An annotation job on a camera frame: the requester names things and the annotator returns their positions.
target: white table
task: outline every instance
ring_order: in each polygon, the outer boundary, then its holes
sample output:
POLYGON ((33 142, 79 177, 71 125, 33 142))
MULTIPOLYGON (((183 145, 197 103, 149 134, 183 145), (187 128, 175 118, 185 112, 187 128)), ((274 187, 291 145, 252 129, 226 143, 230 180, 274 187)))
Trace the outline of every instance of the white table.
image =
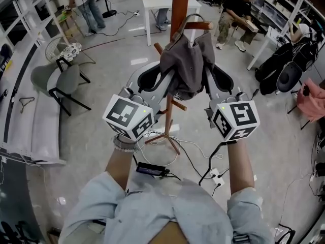
POLYGON ((274 28, 269 26, 268 33, 264 37, 263 44, 262 44, 261 48, 259 49, 259 51, 257 52, 257 54, 255 55, 255 57, 253 58, 253 60, 248 65, 248 67, 247 67, 248 70, 250 70, 253 67, 254 63, 257 61, 258 57, 261 55, 261 53, 264 51, 264 49, 266 48, 266 46, 268 45, 268 43, 270 41, 281 47, 281 44, 277 40, 277 36, 280 37, 282 35, 277 30, 275 30, 274 28))
MULTIPOLYGON (((149 21, 149 10, 152 9, 161 9, 161 8, 172 8, 173 0, 142 0, 144 6, 144 24, 145 30, 147 30, 147 41, 148 46, 151 45, 151 36, 150 36, 150 21, 149 21)), ((196 13, 200 12, 200 7, 202 5, 196 0, 188 0, 187 8, 195 8, 196 13)), ((190 41, 194 41, 195 30, 192 31, 190 41)))

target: black chair leg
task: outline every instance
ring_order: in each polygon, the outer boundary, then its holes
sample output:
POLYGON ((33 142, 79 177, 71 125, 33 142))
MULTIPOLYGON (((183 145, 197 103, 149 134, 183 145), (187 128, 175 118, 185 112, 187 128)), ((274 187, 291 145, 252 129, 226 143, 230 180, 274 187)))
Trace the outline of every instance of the black chair leg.
POLYGON ((307 126, 309 122, 310 122, 310 121, 307 121, 307 123, 305 123, 305 124, 302 126, 302 128, 300 128, 300 130, 303 130, 304 127, 307 126))
POLYGON ((61 108, 65 111, 65 113, 68 114, 68 116, 71 116, 70 112, 66 109, 66 107, 62 104, 60 99, 54 94, 54 92, 49 93, 51 97, 55 99, 55 101, 61 106, 61 108))
POLYGON ((80 77, 83 78, 87 83, 90 83, 88 77, 80 71, 80 77))
POLYGON ((291 110, 289 110, 289 112, 287 114, 290 114, 296 107, 297 107, 297 105, 294 106, 291 110))
POLYGON ((91 110, 91 108, 87 107, 86 105, 82 104, 81 102, 79 102, 78 100, 74 99, 73 97, 71 97, 70 95, 64 93, 63 91, 59 90, 58 88, 55 88, 56 91, 58 91, 60 94, 62 94, 63 96, 65 96, 67 99, 70 99, 71 101, 73 101, 74 103, 78 104, 79 106, 82 106, 83 108, 87 109, 87 110, 91 110))

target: white floor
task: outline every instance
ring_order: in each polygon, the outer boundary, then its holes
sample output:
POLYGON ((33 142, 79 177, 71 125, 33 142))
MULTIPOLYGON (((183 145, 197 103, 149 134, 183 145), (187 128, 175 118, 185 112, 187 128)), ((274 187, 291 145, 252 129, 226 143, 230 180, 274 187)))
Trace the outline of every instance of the white floor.
MULTIPOLYGON (((92 110, 85 111, 65 101, 71 109, 72 116, 67 117, 65 113, 61 114, 60 156, 67 161, 67 165, 46 167, 45 187, 43 186, 43 171, 37 167, 27 168, 31 199, 43 230, 49 226, 62 227, 65 217, 78 200, 80 190, 91 178, 103 172, 113 150, 111 138, 114 133, 102 120, 103 112, 111 96, 119 93, 134 70, 159 60, 155 48, 147 46, 143 28, 142 1, 109 1, 112 9, 119 13, 126 13, 127 10, 131 12, 140 10, 140 16, 127 21, 115 36, 94 35, 80 39, 83 48, 89 48, 86 52, 94 58, 96 65, 82 65, 82 71, 89 77, 91 84, 80 86, 74 97, 90 106, 92 110), (59 205, 56 201, 58 197, 64 197, 67 201, 66 205, 59 205)), ((102 12, 106 10, 103 0, 97 4, 102 12)), ((206 20, 217 24, 220 16, 219 8, 202 5, 201 15, 206 20)), ((106 28, 102 32, 108 35, 116 33, 129 17, 131 13, 126 16, 118 14, 105 19, 106 28)), ((78 17, 78 22, 86 31, 85 21, 78 17)), ((152 44, 159 42, 162 47, 166 46, 170 29, 160 32, 155 27, 153 15, 150 15, 150 22, 153 33, 152 44)), ((259 49, 263 37, 257 35, 252 44, 247 46, 247 51, 242 53, 234 45, 235 39, 240 38, 241 34, 240 31, 236 31, 223 50, 215 49, 215 57, 218 65, 231 77, 240 81, 244 91, 251 96, 258 87, 258 82, 254 78, 254 72, 248 72, 246 67, 253 53, 259 49)), ((213 43, 216 43, 216 37, 213 37, 213 43)), ((268 48, 257 61, 256 66, 266 60, 274 49, 268 48)), ((258 94, 254 100, 261 126, 247 139, 247 146, 253 171, 257 177, 256 189, 264 199, 264 218, 271 230, 277 227, 280 221, 283 225, 296 230, 294 239, 296 243, 312 225, 321 209, 318 198, 313 196, 309 188, 307 175, 312 170, 311 150, 316 135, 316 125, 309 124, 303 131, 300 131, 300 125, 306 120, 299 111, 294 111, 290 115, 286 114, 294 105, 291 94, 278 96, 258 94)), ((173 110, 174 123, 180 127, 174 135, 180 139, 195 142, 207 156, 221 141, 219 133, 209 127, 204 112, 208 103, 208 95, 202 92, 192 100, 183 102, 187 106, 186 112, 177 108, 173 110)), ((163 117, 154 127, 163 127, 164 123, 163 117)), ((187 150, 197 169, 203 173, 207 169, 207 159, 194 145, 182 143, 182 146, 187 150)), ((166 142, 157 146, 145 146, 144 153, 147 159, 158 165, 167 164, 175 157, 174 151, 166 142)), ((225 148, 221 149, 220 153, 223 154, 223 159, 213 159, 212 166, 219 171, 224 171, 228 168, 228 154, 225 148)), ((141 153, 137 153, 136 157, 138 161, 144 162, 141 153)), ((181 152, 169 169, 179 177, 193 181, 200 179, 184 152, 181 152)), ((216 190, 213 198, 226 209, 226 201, 230 197, 228 174, 224 176, 224 180, 225 185, 216 190)), ((311 185, 316 191, 320 181, 315 179, 311 185)), ((211 194, 214 187, 212 181, 203 183, 203 188, 211 194)))

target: power strip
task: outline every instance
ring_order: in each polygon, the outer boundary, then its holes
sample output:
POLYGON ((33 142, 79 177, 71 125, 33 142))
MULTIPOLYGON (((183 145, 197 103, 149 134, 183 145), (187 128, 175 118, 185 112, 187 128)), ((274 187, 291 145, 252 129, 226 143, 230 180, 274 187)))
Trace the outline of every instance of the power strip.
POLYGON ((211 176, 215 177, 213 178, 215 185, 217 186, 220 184, 219 188, 224 185, 224 180, 221 178, 218 178, 218 175, 220 175, 219 171, 217 168, 214 168, 213 170, 210 171, 211 176))

